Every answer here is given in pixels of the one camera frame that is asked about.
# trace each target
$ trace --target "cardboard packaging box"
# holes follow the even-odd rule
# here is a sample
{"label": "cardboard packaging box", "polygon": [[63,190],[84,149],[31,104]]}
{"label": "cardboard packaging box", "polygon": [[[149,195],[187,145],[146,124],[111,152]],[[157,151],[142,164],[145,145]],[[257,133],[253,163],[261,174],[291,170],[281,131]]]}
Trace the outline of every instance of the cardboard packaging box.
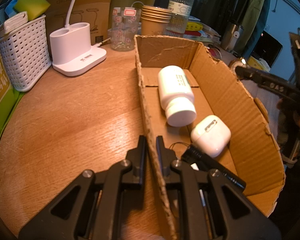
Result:
{"label": "cardboard packaging box", "polygon": [[[221,118],[232,133],[218,161],[247,183],[244,194],[269,216],[284,186],[285,173],[264,106],[254,100],[223,61],[211,57],[202,43],[167,36],[136,36],[135,50],[162,235],[177,239],[178,226],[165,190],[155,139],[162,135],[166,147],[174,142],[190,144],[192,128],[210,114]],[[157,75],[168,65],[184,69],[194,93],[197,118],[187,127],[170,127],[160,107]],[[173,149],[180,157],[185,147],[178,144]]]}
{"label": "cardboard packaging box", "polygon": [[[47,0],[51,5],[46,11],[46,32],[50,50],[50,33],[65,26],[71,0]],[[107,38],[108,17],[111,0],[76,0],[70,17],[70,24],[90,24],[91,44]]]}

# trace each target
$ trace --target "airpods case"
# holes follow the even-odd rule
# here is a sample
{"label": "airpods case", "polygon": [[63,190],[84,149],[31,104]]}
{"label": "airpods case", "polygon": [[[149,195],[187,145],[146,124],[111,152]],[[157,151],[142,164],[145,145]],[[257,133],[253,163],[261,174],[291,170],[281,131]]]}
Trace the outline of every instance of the airpods case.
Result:
{"label": "airpods case", "polygon": [[231,131],[221,119],[209,115],[191,131],[191,140],[210,157],[217,157],[230,141]]}

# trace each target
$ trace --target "transparent cup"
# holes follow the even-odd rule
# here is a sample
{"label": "transparent cup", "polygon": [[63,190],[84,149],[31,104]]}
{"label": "transparent cup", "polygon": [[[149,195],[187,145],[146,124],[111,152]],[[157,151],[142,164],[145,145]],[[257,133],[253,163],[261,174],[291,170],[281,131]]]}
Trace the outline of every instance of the transparent cup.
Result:
{"label": "transparent cup", "polygon": [[138,32],[141,9],[115,7],[112,11],[111,48],[117,51],[134,49],[134,35]]}

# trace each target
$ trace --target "open cardboard tray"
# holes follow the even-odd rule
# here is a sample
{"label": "open cardboard tray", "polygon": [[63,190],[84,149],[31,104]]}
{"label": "open cardboard tray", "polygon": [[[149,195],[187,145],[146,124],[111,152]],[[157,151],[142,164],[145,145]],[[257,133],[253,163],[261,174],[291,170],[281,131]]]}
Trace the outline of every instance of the open cardboard tray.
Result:
{"label": "open cardboard tray", "polygon": [[[244,194],[269,216],[284,186],[285,173],[279,147],[270,132],[267,112],[223,61],[212,58],[202,43],[168,36],[135,36],[136,67],[143,109],[145,135],[149,144],[153,179],[157,188],[157,213],[162,235],[177,238],[173,216],[160,170],[155,139],[162,135],[165,146],[190,144],[190,132],[202,119],[215,114],[230,128],[231,139],[218,161],[240,178]],[[160,107],[157,75],[161,68],[184,69],[192,87],[196,120],[187,127],[171,127]],[[175,145],[178,157],[185,147]]]}

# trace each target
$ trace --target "qr code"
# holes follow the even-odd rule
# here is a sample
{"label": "qr code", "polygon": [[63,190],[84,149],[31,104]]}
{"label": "qr code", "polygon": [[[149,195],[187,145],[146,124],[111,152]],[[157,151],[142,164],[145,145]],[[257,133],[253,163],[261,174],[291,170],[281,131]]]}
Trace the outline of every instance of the qr code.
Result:
{"label": "qr code", "polygon": [[95,43],[102,42],[103,41],[103,35],[102,36],[96,36],[95,39],[96,39]]}

